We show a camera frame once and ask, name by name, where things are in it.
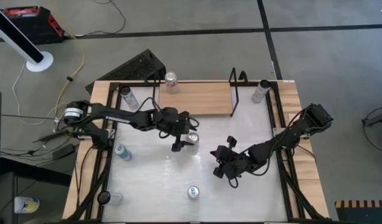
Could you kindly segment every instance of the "white table surface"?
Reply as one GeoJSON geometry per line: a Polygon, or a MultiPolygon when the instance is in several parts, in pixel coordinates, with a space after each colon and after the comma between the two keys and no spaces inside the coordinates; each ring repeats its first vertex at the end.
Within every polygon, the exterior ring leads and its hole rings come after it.
{"type": "MultiPolygon", "coordinates": [[[[141,104],[152,96],[152,87],[132,87],[141,104]]],[[[196,116],[200,122],[197,150],[172,152],[174,137],[160,139],[158,131],[140,132],[127,124],[118,124],[115,145],[125,145],[133,154],[126,162],[113,155],[108,191],[121,193],[123,203],[106,206],[104,222],[263,222],[285,221],[286,210],[275,155],[266,175],[243,174],[239,187],[229,186],[227,178],[213,175],[218,165],[209,153],[218,145],[227,145],[229,135],[238,141],[240,152],[252,144],[272,138],[266,101],[250,100],[254,87],[238,87],[240,102],[233,117],[196,116]],[[200,189],[191,200],[191,186],[200,189]]],[[[235,88],[231,88],[233,105],[235,88]]],[[[159,88],[156,101],[159,102],[159,88]]],[[[151,109],[147,102],[143,109],[151,109]]],[[[122,100],[122,110],[130,110],[122,100]]],[[[266,167],[256,171],[262,172],[266,167]]]]}

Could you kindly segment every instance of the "black chair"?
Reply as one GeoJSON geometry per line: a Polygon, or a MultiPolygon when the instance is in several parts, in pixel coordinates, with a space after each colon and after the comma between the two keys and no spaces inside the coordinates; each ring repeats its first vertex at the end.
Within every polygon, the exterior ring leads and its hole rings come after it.
{"type": "MultiPolygon", "coordinates": [[[[0,139],[1,139],[1,92],[0,92],[0,139]]],[[[17,177],[33,179],[51,184],[69,186],[71,176],[41,167],[23,164],[0,157],[0,223],[16,223],[14,201],[17,177]]]]}

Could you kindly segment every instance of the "can lid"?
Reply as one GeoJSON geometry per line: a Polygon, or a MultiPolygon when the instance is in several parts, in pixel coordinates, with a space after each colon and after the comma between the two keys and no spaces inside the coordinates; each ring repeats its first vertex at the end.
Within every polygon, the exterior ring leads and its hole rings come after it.
{"type": "Polygon", "coordinates": [[[119,144],[119,145],[117,145],[117,146],[115,147],[115,153],[117,153],[117,154],[122,154],[123,151],[125,151],[124,149],[125,149],[124,145],[119,144]]]}
{"type": "Polygon", "coordinates": [[[189,133],[187,135],[187,140],[192,141],[192,142],[198,142],[199,135],[197,133],[189,133]]]}
{"type": "Polygon", "coordinates": [[[192,186],[189,188],[189,196],[191,198],[197,198],[199,196],[199,189],[196,186],[192,186]]]}
{"type": "Polygon", "coordinates": [[[168,72],[165,75],[165,79],[169,80],[169,81],[175,80],[176,79],[176,74],[174,72],[168,72]]]}
{"type": "Polygon", "coordinates": [[[111,194],[104,190],[98,194],[97,201],[100,205],[106,205],[111,199],[111,194]]]}
{"type": "Polygon", "coordinates": [[[259,85],[262,87],[262,88],[270,88],[270,82],[267,81],[267,80],[261,80],[259,85]]]}
{"type": "Polygon", "coordinates": [[[127,95],[127,94],[129,94],[130,93],[130,87],[128,87],[128,86],[124,86],[124,87],[122,87],[122,89],[121,89],[121,95],[127,95]]]}

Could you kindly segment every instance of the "gray floor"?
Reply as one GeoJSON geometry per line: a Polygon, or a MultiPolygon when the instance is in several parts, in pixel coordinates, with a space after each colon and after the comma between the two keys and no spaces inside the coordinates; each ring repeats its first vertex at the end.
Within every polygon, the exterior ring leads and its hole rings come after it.
{"type": "MultiPolygon", "coordinates": [[[[59,15],[65,17],[74,34],[96,29],[114,31],[122,23],[109,4],[51,1],[59,10],[57,19],[59,15]]],[[[262,27],[256,1],[115,2],[127,18],[123,32],[262,27]]],[[[42,0],[0,0],[0,8],[20,5],[48,7],[42,0]]],[[[382,24],[380,0],[270,0],[264,5],[270,27],[382,24]]],[[[337,218],[335,200],[382,199],[382,152],[367,143],[360,121],[382,106],[382,29],[274,33],[273,41],[283,78],[296,81],[302,104],[322,103],[335,118],[329,130],[312,138],[330,216],[337,218]]],[[[86,84],[145,49],[151,49],[181,79],[227,78],[232,67],[245,70],[249,78],[274,78],[262,33],[89,39],[80,43],[86,52],[86,66],[67,90],[63,98],[66,102],[88,99],[83,88],[86,84]]],[[[74,41],[40,48],[50,51],[55,63],[46,72],[24,72],[16,89],[23,115],[46,115],[54,107],[65,77],[80,63],[81,53],[74,41]]],[[[7,44],[0,43],[3,113],[17,113],[11,87],[22,63],[7,44]]],[[[30,142],[51,130],[51,121],[27,126],[18,119],[3,118],[2,147],[34,149],[30,142]]],[[[382,126],[369,129],[368,135],[382,147],[382,126]]],[[[48,167],[63,172],[72,164],[73,158],[69,158],[48,167]]],[[[57,204],[34,217],[51,213],[58,220],[67,189],[49,186],[54,194],[39,195],[47,187],[33,188],[29,193],[57,204]]]]}

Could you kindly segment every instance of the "cable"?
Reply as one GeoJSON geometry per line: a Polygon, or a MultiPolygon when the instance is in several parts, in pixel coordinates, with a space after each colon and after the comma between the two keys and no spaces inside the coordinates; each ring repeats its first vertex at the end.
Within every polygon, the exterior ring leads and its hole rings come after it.
{"type": "Polygon", "coordinates": [[[77,171],[77,162],[75,161],[75,167],[73,168],[75,170],[75,178],[76,178],[76,183],[77,183],[77,207],[79,207],[79,193],[80,193],[80,188],[79,188],[79,183],[78,183],[78,171],[77,171]]]}
{"type": "Polygon", "coordinates": [[[308,152],[314,158],[315,163],[317,163],[317,158],[315,158],[315,155],[312,152],[310,152],[309,150],[307,150],[306,148],[304,148],[300,145],[297,145],[296,147],[299,147],[299,148],[303,149],[304,151],[308,152]]]}
{"type": "Polygon", "coordinates": [[[159,134],[158,134],[161,139],[165,139],[170,136],[170,133],[167,133],[165,136],[162,136],[162,132],[163,131],[159,131],[159,134]]]}
{"type": "Polygon", "coordinates": [[[234,177],[234,179],[235,179],[235,184],[236,185],[233,185],[232,183],[231,183],[231,180],[230,179],[228,179],[228,183],[229,183],[229,185],[232,187],[232,188],[237,188],[238,187],[238,180],[237,180],[237,178],[236,177],[234,177]]]}
{"type": "MultiPolygon", "coordinates": [[[[25,60],[25,61],[24,61],[24,64],[22,65],[21,71],[19,72],[18,77],[17,77],[17,79],[15,80],[15,82],[14,82],[14,84],[13,84],[11,90],[12,90],[12,93],[14,94],[14,97],[16,98],[16,101],[17,101],[17,109],[18,109],[18,117],[19,117],[19,119],[20,119],[24,124],[27,124],[27,125],[40,125],[40,124],[43,124],[43,123],[46,121],[47,118],[43,119],[43,121],[38,122],[38,123],[28,123],[28,122],[26,122],[26,121],[24,121],[24,120],[22,119],[22,116],[21,116],[21,106],[20,106],[20,103],[19,103],[19,100],[18,100],[18,97],[17,97],[17,93],[16,93],[16,90],[15,90],[15,87],[16,87],[16,85],[17,85],[18,80],[20,79],[21,75],[24,73],[24,68],[25,68],[25,64],[26,64],[26,62],[27,62],[27,61],[25,60]]],[[[48,116],[53,112],[53,110],[56,110],[59,106],[60,106],[60,105],[57,104],[53,109],[51,109],[51,110],[49,111],[49,113],[46,115],[46,117],[48,117],[48,116]]]]}
{"type": "MultiPolygon", "coordinates": [[[[377,108],[377,109],[371,111],[370,113],[368,113],[368,115],[365,117],[364,120],[368,119],[368,117],[369,117],[371,114],[373,114],[374,112],[376,112],[376,111],[378,111],[378,110],[381,110],[381,109],[382,109],[382,107],[377,108]]],[[[364,125],[364,124],[363,124],[363,133],[364,133],[364,136],[365,136],[366,140],[371,144],[371,146],[373,146],[375,149],[377,149],[377,150],[379,150],[379,151],[382,152],[382,149],[379,148],[378,146],[375,146],[375,144],[373,144],[373,142],[368,138],[368,135],[366,135],[365,125],[364,125]]]]}
{"type": "Polygon", "coordinates": [[[8,153],[8,152],[2,152],[3,154],[7,155],[7,156],[16,156],[16,157],[19,157],[21,159],[27,159],[27,160],[30,160],[30,161],[39,161],[40,159],[37,159],[37,160],[32,160],[32,159],[28,159],[26,157],[35,157],[35,156],[43,156],[43,155],[46,155],[46,154],[49,154],[51,153],[52,151],[56,150],[56,149],[60,149],[64,144],[66,144],[67,142],[69,142],[69,140],[71,139],[71,137],[68,137],[63,143],[61,143],[59,146],[56,146],[52,149],[46,149],[46,150],[43,150],[45,151],[45,153],[42,153],[42,154],[39,154],[39,155],[33,155],[33,153],[39,151],[41,148],[43,148],[43,146],[41,146],[40,148],[36,149],[35,151],[28,151],[26,153],[22,153],[22,154],[11,154],[11,153],[8,153]]]}
{"type": "Polygon", "coordinates": [[[1,116],[8,116],[8,117],[15,117],[15,118],[55,119],[55,118],[42,118],[42,117],[36,117],[36,116],[18,116],[18,115],[12,115],[12,114],[2,114],[1,116]]]}
{"type": "MultiPolygon", "coordinates": [[[[31,186],[33,186],[35,183],[37,182],[37,180],[33,181],[33,183],[31,183],[27,188],[25,188],[22,192],[19,192],[16,196],[19,196],[20,194],[24,193],[26,190],[28,190],[31,186]]],[[[13,197],[7,204],[5,204],[5,206],[3,206],[3,208],[0,210],[0,213],[3,212],[3,210],[15,199],[15,197],[13,197]]]]}
{"type": "Polygon", "coordinates": [[[103,34],[117,34],[118,32],[121,32],[124,29],[124,25],[126,24],[126,18],[123,15],[122,11],[113,2],[113,0],[109,0],[108,2],[98,2],[98,1],[93,0],[93,2],[95,2],[97,4],[109,4],[109,3],[111,3],[118,10],[118,12],[121,14],[121,17],[123,18],[122,27],[120,29],[118,29],[117,31],[115,31],[115,32],[106,32],[106,31],[102,31],[102,30],[97,30],[97,31],[93,31],[93,32],[90,32],[90,33],[87,33],[87,34],[76,35],[77,37],[84,37],[84,36],[87,36],[87,35],[90,35],[90,34],[99,33],[99,32],[103,33],[103,34]]]}
{"type": "MultiPolygon", "coordinates": [[[[46,1],[47,1],[47,3],[50,5],[51,8],[54,8],[54,11],[55,11],[54,13],[55,13],[56,17],[59,17],[59,21],[61,21],[61,22],[64,24],[64,26],[68,27],[68,26],[67,26],[67,23],[65,22],[65,19],[64,19],[62,16],[60,16],[60,14],[58,13],[57,8],[50,2],[50,0],[46,0],[46,1]]],[[[58,105],[60,104],[60,100],[61,100],[61,98],[62,98],[62,96],[63,96],[65,90],[67,89],[68,84],[69,84],[70,82],[73,81],[73,77],[74,77],[76,74],[78,74],[78,73],[80,72],[80,70],[82,70],[82,68],[85,66],[85,51],[84,51],[82,45],[81,45],[80,42],[77,40],[77,38],[76,38],[74,35],[72,35],[72,34],[68,31],[68,29],[65,29],[65,32],[66,32],[72,39],[75,40],[75,43],[78,45],[78,48],[79,48],[80,51],[82,52],[82,62],[80,63],[79,67],[72,73],[72,75],[70,75],[69,77],[67,77],[67,81],[65,82],[64,86],[63,86],[62,89],[61,89],[60,94],[58,95],[56,106],[58,106],[58,105]]]]}
{"type": "Polygon", "coordinates": [[[98,4],[108,4],[108,3],[111,3],[112,0],[109,0],[108,2],[98,2],[98,1],[93,0],[93,2],[98,3],[98,4]]]}
{"type": "Polygon", "coordinates": [[[84,156],[84,158],[82,160],[82,164],[80,165],[79,182],[78,182],[78,179],[77,179],[77,186],[79,186],[79,188],[77,188],[77,205],[80,203],[80,188],[82,186],[83,165],[85,164],[85,160],[87,158],[87,155],[89,154],[89,152],[91,151],[92,148],[93,148],[93,145],[91,145],[90,148],[87,150],[87,152],[86,152],[86,154],[85,154],[85,156],[84,156]]]}
{"type": "Polygon", "coordinates": [[[298,113],[291,119],[291,121],[290,121],[290,122],[288,123],[288,125],[286,126],[284,132],[282,133],[281,137],[278,139],[278,141],[276,141],[276,142],[273,144],[273,146],[272,146],[271,149],[270,149],[270,153],[269,153],[270,157],[268,157],[266,170],[265,170],[263,173],[261,173],[261,174],[254,174],[254,173],[252,173],[252,172],[248,172],[249,174],[252,174],[252,175],[255,175],[255,176],[262,176],[262,175],[264,175],[264,174],[267,173],[267,171],[268,171],[268,169],[269,169],[269,166],[270,166],[271,155],[273,154],[273,149],[274,149],[275,146],[276,146],[276,145],[277,145],[277,144],[284,138],[286,132],[288,131],[288,129],[289,129],[289,127],[291,126],[291,124],[293,123],[293,121],[297,118],[297,116],[299,116],[303,111],[307,110],[308,108],[309,108],[309,106],[308,106],[306,109],[299,111],[299,112],[298,112],[298,113]]]}
{"type": "MultiPolygon", "coordinates": [[[[27,152],[24,152],[24,153],[21,153],[21,154],[12,154],[12,153],[9,153],[9,152],[4,152],[4,151],[1,151],[1,153],[4,153],[4,154],[6,154],[6,155],[8,155],[8,156],[23,156],[23,155],[26,155],[26,154],[29,154],[29,155],[33,155],[33,153],[35,153],[35,152],[37,152],[37,151],[39,151],[39,150],[41,150],[42,148],[45,148],[46,147],[46,144],[49,142],[50,140],[47,140],[46,142],[44,142],[43,143],[43,145],[42,146],[40,146],[38,149],[36,149],[36,150],[29,150],[29,151],[27,151],[27,152]]],[[[12,150],[12,151],[22,151],[23,152],[23,150],[15,150],[15,149],[8,149],[8,150],[12,150]]]]}
{"type": "Polygon", "coordinates": [[[59,158],[56,158],[56,159],[51,159],[51,160],[46,161],[46,162],[41,162],[41,163],[36,164],[35,166],[40,166],[40,165],[43,165],[43,164],[46,164],[46,163],[49,163],[49,162],[57,161],[57,160],[66,158],[66,157],[68,157],[68,156],[71,155],[71,154],[67,154],[66,156],[59,157],[59,158]]]}

